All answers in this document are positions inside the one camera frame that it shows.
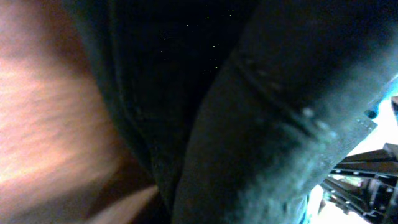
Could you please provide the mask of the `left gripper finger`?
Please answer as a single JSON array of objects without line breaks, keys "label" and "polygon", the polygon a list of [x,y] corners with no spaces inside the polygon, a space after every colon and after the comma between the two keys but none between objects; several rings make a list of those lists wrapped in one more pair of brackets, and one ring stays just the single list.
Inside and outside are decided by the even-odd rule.
[{"label": "left gripper finger", "polygon": [[87,224],[128,224],[134,223],[145,207],[158,193],[157,187],[150,186],[132,193],[91,216]]}]

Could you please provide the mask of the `black shorts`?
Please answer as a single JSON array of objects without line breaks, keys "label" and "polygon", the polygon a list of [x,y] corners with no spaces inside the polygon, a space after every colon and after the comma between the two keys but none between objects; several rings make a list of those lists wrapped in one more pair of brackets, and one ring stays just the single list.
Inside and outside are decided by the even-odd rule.
[{"label": "black shorts", "polygon": [[300,223],[397,76],[396,1],[64,1],[170,223]]}]

